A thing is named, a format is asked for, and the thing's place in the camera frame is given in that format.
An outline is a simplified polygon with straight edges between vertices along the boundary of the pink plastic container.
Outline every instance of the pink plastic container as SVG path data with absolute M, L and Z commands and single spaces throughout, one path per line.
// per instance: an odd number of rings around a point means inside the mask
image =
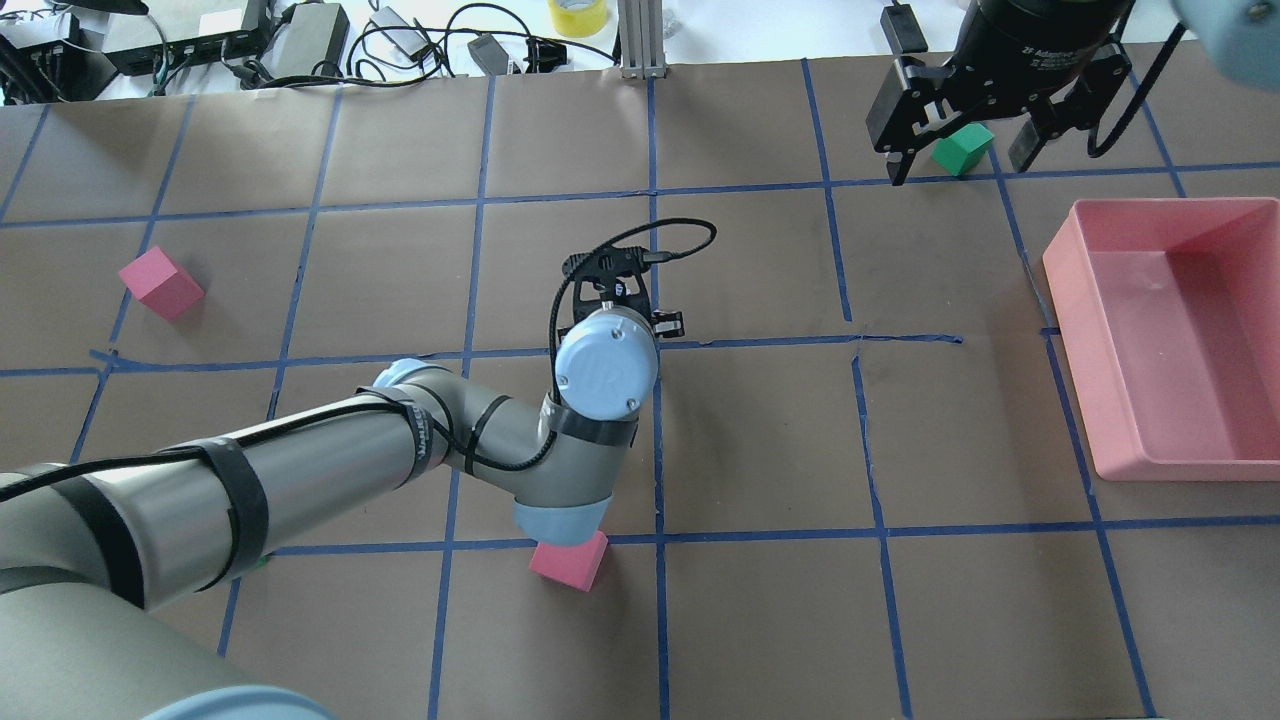
M 1108 480 L 1280 480 L 1280 200 L 1080 200 L 1044 251 Z

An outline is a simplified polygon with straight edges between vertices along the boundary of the metal bracket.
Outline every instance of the metal bracket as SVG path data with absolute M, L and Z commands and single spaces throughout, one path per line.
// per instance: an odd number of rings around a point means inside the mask
M 667 77 L 662 47 L 662 0 L 618 0 L 622 77 Z

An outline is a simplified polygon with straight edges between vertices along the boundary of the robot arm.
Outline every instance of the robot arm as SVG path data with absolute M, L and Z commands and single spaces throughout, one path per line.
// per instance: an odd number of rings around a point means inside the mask
M 671 224 L 708 237 L 678 254 L 614 247 Z M 649 309 L 641 275 L 714 237 L 705 220 L 672 218 L 570 258 L 552 318 L 572 287 L 575 324 L 550 327 L 554 384 L 540 409 L 411 359 L 355 397 L 225 436 L 150 456 L 0 473 L 5 717 L 150 717 L 229 692 L 237 702 L 293 703 L 297 717 L 326 717 L 301 696 L 246 689 L 242 673 L 137 609 L 238 577 L 291 538 L 442 462 L 512 493 L 515 520 L 531 538 L 586 542 L 657 379 L 658 338 L 684 334 L 678 313 Z M 599 296 L 586 297 L 588 287 Z M 201 715 L 156 715 L 179 716 Z
M 1119 36 L 1111 33 L 1132 5 L 1133 0 L 973 0 L 955 54 L 943 65 L 895 58 L 867 117 L 892 183 L 906 181 L 920 150 L 974 120 L 1029 115 L 1009 150 L 1018 172 L 1070 128 L 1091 133 L 1091 156 L 1106 152 L 1188 27 L 1201 33 L 1207 53 L 1230 78 L 1280 88 L 1280 17 L 1270 1 L 1175 0 L 1187 24 L 1176 26 L 1116 131 L 1098 145 L 1098 123 L 1132 69 Z M 1068 86 L 1066 96 L 1053 101 Z

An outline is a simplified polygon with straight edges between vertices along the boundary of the white surface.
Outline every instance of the white surface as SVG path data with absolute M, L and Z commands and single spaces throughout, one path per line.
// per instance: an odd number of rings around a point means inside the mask
M 617 0 L 611 5 L 609 20 L 591 37 L 580 38 L 605 53 L 613 49 L 617 29 Z M 428 28 L 443 28 L 449 15 L 465 3 L 456 0 L 387 0 L 406 20 L 415 18 Z M 534 35 L 556 37 L 547 0 L 497 0 L 497 4 L 518 14 Z M 787 60 L 796 58 L 826 58 L 841 55 L 886 55 L 888 44 L 879 27 L 879 15 L 887 0 L 792 0 L 790 3 L 764 3 L 742 0 L 666 0 L 664 8 L 673 17 L 676 32 L 667 42 L 667 61 L 677 63 L 746 63 L 759 60 Z M 352 40 L 369 20 L 372 9 L 365 0 L 342 0 L 352 31 Z M 948 51 L 964 18 L 968 0 L 910 0 L 920 22 L 931 50 Z M 42 8 L 41 0 L 10 0 L 6 10 Z M 276 0 L 276 10 L 288 6 L 288 0 Z M 1156 42 L 1164 40 L 1176 20 L 1169 0 L 1138 0 L 1125 40 L 1130 42 Z M 86 20 L 86 26 L 93 24 Z M 454 27 L 475 29 L 520 29 L 515 20 L 489 9 L 463 13 Z M 471 61 L 466 44 L 468 36 L 451 37 L 449 56 L 458 74 L 480 74 Z M 518 37 L 499 37 L 508 54 L 520 59 L 525 55 L 524 41 Z M 374 54 L 404 63 L 380 36 L 372 36 L 369 49 Z M 566 69 L 605 68 L 609 61 L 585 50 L 570 47 Z M 412 72 L 384 68 L 389 78 L 411 77 Z M 170 95 L 186 92 L 229 92 L 238 90 L 234 77 L 219 64 L 201 65 L 184 70 L 169 86 Z M 151 88 L 148 77 L 119 77 L 102 97 L 133 97 L 146 95 Z

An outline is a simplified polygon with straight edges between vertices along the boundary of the yellow object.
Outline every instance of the yellow object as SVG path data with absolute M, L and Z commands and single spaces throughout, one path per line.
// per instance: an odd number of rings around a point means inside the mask
M 586 37 L 600 32 L 609 18 L 604 0 L 547 0 L 556 32 L 564 37 Z

